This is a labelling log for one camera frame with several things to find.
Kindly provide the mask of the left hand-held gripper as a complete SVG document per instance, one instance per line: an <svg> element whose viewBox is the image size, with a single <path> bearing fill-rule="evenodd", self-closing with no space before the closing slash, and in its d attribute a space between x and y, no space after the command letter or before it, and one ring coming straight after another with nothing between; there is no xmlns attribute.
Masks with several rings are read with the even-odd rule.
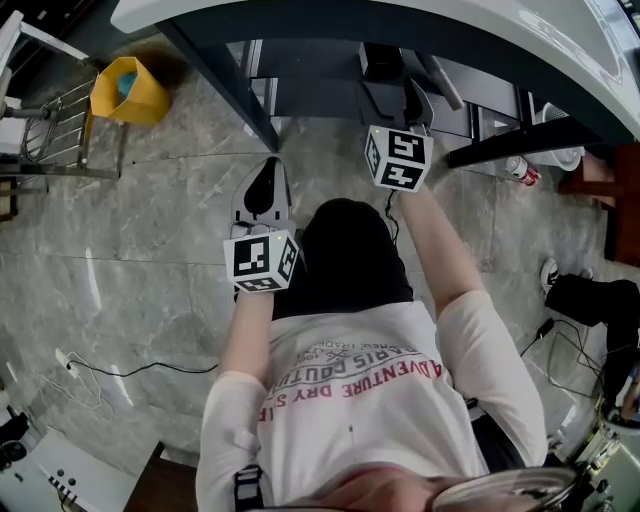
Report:
<svg viewBox="0 0 640 512"><path fill-rule="evenodd" d="M278 157L269 157L242 180L232 197L235 221L290 217L288 175ZM265 224L234 222L223 243L229 281L247 293L289 288L299 248L291 232Z"/></svg>

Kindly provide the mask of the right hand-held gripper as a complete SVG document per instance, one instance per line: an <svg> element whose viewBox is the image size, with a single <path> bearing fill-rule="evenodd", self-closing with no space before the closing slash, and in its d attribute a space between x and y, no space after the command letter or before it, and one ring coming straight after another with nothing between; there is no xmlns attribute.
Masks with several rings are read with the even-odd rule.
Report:
<svg viewBox="0 0 640 512"><path fill-rule="evenodd" d="M433 106L421 86L405 77L403 91L405 124L431 125ZM433 138L423 126L413 127L410 131L369 126L364 155L372 180L378 187L417 192L431 168L432 154Z"/></svg>

